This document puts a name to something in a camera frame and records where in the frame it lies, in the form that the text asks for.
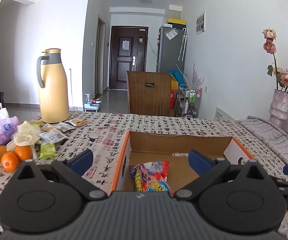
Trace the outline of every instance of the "thermos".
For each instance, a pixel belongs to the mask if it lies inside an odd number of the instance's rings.
[[[69,118],[67,78],[60,49],[46,49],[37,60],[38,97],[42,121],[57,123]]]

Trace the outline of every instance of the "rose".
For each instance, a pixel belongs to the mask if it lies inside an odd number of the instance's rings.
[[[270,54],[276,53],[276,51],[277,51],[275,44],[272,43],[270,40],[266,40],[263,47],[267,51],[267,53],[270,53]]]
[[[281,81],[284,86],[288,87],[288,74],[281,75]]]
[[[274,71],[274,75],[276,75],[276,69],[275,68],[273,68],[273,71]],[[277,73],[278,74],[282,74],[283,73],[283,69],[281,67],[278,67],[277,68]]]
[[[270,39],[271,41],[273,41],[274,39],[276,40],[276,31],[273,29],[265,29],[263,30],[264,33],[264,38],[265,39]]]

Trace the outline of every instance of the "orange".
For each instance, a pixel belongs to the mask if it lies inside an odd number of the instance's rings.
[[[1,159],[3,157],[3,155],[6,153],[6,146],[5,145],[1,145],[0,146],[0,162],[1,162]]]
[[[11,152],[7,152],[3,155],[1,160],[1,165],[6,171],[15,171],[17,165],[19,164],[19,160],[16,155]]]
[[[30,146],[15,146],[13,152],[20,161],[32,158],[32,149]]]

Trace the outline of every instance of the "purple package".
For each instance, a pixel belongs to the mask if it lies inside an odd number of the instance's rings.
[[[6,145],[11,141],[11,136],[17,132],[20,125],[16,116],[0,120],[0,145]]]

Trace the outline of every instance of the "dark brown door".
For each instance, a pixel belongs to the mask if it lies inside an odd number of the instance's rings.
[[[145,71],[146,32],[148,27],[112,27],[111,89],[127,89],[126,71]]]

